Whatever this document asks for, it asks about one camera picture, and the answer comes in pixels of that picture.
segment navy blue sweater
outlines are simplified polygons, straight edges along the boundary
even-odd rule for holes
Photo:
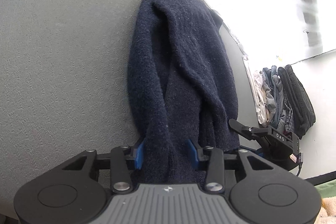
[[[201,146],[238,147],[228,127],[238,100],[221,23],[202,0],[142,0],[128,63],[130,106],[146,136],[137,180],[202,182],[187,156],[191,137]]]

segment cable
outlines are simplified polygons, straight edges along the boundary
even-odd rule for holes
[[[300,152],[299,153],[299,170],[296,174],[297,177],[299,176],[299,174],[301,172],[302,164],[303,164],[303,152]]]

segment plaid shirt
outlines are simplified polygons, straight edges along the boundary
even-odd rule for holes
[[[285,106],[287,107],[287,119],[286,119],[286,132],[292,132],[295,133],[294,130],[294,116],[293,116],[293,109],[291,104],[288,101],[287,95],[285,93],[285,97],[283,99]]]

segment folded clothing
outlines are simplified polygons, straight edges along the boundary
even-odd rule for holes
[[[284,104],[285,102],[284,87],[278,75],[273,75],[272,79],[273,79],[274,86],[276,86],[278,89],[277,100],[279,104],[277,105],[277,108],[278,108],[278,114],[279,114],[279,123],[276,129],[279,133],[283,133],[286,129],[286,120],[287,120],[287,107]]]
[[[271,69],[263,68],[263,71],[265,73],[267,84],[271,89],[271,94],[272,94],[272,96],[274,98],[274,101],[275,101],[275,104],[276,104],[275,114],[273,116],[273,119],[270,122],[270,125],[274,128],[277,128],[278,125],[279,125],[280,113],[281,113],[281,110],[282,110],[282,109],[280,109],[279,91],[278,91],[278,88],[275,85],[274,79],[273,79],[273,76],[278,75],[277,66],[273,65]]]
[[[315,113],[305,88],[293,72],[292,66],[279,67],[278,73],[292,106],[295,134],[301,139],[315,123]]]
[[[128,63],[130,107],[146,137],[136,180],[202,182],[188,160],[188,138],[225,151],[239,146],[228,126],[238,99],[221,24],[201,0],[142,0]]]
[[[295,132],[295,126],[294,126],[294,116],[293,116],[293,109],[291,104],[288,101],[287,94],[285,91],[284,93],[284,98],[283,98],[283,104],[287,110],[287,118],[286,118],[286,132]]]
[[[263,77],[261,72],[252,71],[249,64],[248,55],[243,55],[243,63],[245,66],[247,78],[250,82],[255,110],[257,113],[258,122],[263,126],[268,126],[268,118],[266,114],[266,107],[264,102],[263,92]]]
[[[268,76],[266,75],[265,71],[262,71],[262,80],[263,80],[263,88],[265,91],[265,107],[268,110],[269,116],[267,118],[267,122],[271,122],[273,120],[273,117],[275,115],[275,111],[277,109],[276,102],[274,100],[274,97],[272,95],[272,90],[269,87],[269,81]]]

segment beige towel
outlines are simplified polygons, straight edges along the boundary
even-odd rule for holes
[[[336,224],[336,197],[323,198],[315,224]]]

